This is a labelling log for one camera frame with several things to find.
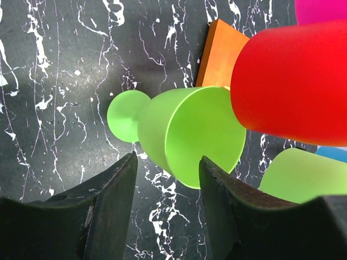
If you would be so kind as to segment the green wine glass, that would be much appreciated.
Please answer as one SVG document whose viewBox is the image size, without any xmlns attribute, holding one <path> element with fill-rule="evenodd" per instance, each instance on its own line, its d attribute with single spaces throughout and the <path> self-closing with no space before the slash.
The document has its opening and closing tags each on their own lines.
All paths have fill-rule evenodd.
<svg viewBox="0 0 347 260">
<path fill-rule="evenodd" d="M 319 196 L 346 195 L 346 162 L 289 148 L 274 158 L 259 190 L 299 204 Z"/>
<path fill-rule="evenodd" d="M 202 157 L 230 173 L 246 141 L 229 90 L 218 86 L 177 88 L 153 98 L 124 91 L 111 101 L 107 124 L 115 137 L 140 143 L 156 165 L 192 189 L 200 188 Z"/>
</svg>

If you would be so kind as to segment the green wine glass front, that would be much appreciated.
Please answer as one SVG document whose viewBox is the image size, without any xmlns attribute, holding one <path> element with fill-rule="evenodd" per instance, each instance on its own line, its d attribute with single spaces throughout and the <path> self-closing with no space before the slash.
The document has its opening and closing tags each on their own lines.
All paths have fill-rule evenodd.
<svg viewBox="0 0 347 260">
<path fill-rule="evenodd" d="M 299 204 L 319 196 L 346 195 L 346 162 L 289 148 L 274 158 L 259 190 Z"/>
</svg>

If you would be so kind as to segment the pink plastic wine glass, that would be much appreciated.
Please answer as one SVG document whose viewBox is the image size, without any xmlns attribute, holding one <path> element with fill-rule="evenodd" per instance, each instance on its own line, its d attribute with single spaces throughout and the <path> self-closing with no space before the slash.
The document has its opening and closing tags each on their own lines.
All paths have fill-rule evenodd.
<svg viewBox="0 0 347 260">
<path fill-rule="evenodd" d="M 346 19 L 346 0 L 295 0 L 298 25 Z"/>
</svg>

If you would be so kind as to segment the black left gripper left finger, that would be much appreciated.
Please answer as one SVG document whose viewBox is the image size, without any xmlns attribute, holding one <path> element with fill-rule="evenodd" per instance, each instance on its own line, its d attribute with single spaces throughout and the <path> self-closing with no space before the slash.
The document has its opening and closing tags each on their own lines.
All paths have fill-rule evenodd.
<svg viewBox="0 0 347 260">
<path fill-rule="evenodd" d="M 129 153 L 46 201 L 1 197 L 1 259 L 122 259 L 137 168 Z"/>
</svg>

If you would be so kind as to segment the blue plastic wine glass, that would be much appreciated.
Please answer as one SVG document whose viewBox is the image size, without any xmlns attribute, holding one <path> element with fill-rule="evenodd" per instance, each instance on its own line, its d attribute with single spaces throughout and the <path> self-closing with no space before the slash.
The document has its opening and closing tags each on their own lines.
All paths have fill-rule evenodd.
<svg viewBox="0 0 347 260">
<path fill-rule="evenodd" d="M 346 147 L 320 146 L 316 154 L 347 163 Z"/>
</svg>

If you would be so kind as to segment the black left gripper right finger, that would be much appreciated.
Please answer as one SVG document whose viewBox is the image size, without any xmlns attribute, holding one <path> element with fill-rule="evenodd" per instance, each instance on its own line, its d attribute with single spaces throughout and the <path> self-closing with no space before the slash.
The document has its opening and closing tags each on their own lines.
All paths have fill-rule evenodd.
<svg viewBox="0 0 347 260">
<path fill-rule="evenodd" d="M 292 203 L 238 180 L 208 157 L 199 176 L 214 259 L 346 259 L 346 196 Z"/>
</svg>

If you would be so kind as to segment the red plastic wine glass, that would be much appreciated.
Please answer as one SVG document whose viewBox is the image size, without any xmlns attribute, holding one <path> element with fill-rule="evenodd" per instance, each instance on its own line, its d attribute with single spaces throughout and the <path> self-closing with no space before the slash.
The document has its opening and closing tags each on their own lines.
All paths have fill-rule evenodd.
<svg viewBox="0 0 347 260">
<path fill-rule="evenodd" d="M 346 20 L 266 29 L 231 78 L 245 128 L 312 145 L 346 145 Z"/>
</svg>

